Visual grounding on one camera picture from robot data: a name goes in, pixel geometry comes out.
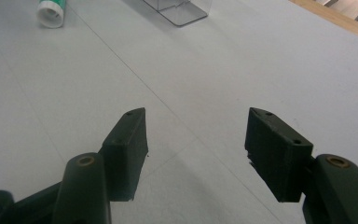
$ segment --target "white cap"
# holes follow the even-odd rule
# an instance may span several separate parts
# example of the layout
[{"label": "white cap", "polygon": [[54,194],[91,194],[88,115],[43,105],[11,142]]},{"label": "white cap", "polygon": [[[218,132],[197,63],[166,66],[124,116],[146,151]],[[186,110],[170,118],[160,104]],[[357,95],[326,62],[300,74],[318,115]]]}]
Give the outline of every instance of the white cap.
[{"label": "white cap", "polygon": [[63,25],[63,10],[55,2],[42,1],[37,7],[36,16],[40,23],[48,28],[59,28]]}]

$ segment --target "green and white tube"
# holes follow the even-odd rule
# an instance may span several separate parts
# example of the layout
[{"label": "green and white tube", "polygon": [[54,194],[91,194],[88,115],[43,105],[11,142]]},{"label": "green and white tube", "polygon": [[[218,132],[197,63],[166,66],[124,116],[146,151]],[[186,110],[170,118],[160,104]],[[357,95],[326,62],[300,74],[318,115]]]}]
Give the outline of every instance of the green and white tube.
[{"label": "green and white tube", "polygon": [[40,23],[48,28],[59,28],[63,25],[65,0],[40,0],[36,16]]}]

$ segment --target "transparent box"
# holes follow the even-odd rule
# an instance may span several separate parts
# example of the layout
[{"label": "transparent box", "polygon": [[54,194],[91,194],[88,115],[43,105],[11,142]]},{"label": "transparent box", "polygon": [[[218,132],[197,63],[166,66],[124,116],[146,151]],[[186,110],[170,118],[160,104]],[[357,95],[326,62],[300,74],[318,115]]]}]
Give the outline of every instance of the transparent box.
[{"label": "transparent box", "polygon": [[183,26],[208,16],[212,0],[144,0],[174,25]]}]

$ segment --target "white table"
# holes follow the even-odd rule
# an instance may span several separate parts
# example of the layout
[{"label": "white table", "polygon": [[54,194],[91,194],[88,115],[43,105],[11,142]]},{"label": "white table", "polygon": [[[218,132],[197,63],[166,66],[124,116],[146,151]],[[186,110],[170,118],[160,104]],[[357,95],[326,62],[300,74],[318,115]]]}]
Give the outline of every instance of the white table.
[{"label": "white table", "polygon": [[141,0],[69,0],[45,29],[37,4],[0,0],[0,189],[16,201],[141,106],[149,157],[114,223],[304,223],[248,163],[250,106],[358,164],[358,36],[289,1],[215,0],[183,28]]}]

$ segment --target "green label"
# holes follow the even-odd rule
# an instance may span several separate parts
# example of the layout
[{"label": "green label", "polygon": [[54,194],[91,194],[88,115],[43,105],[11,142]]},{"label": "green label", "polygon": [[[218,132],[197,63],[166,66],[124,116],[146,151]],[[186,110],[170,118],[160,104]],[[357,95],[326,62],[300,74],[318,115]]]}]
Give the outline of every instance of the green label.
[{"label": "green label", "polygon": [[56,3],[57,5],[59,5],[62,8],[62,10],[65,9],[65,0],[40,0],[39,3],[45,2],[45,1]]}]

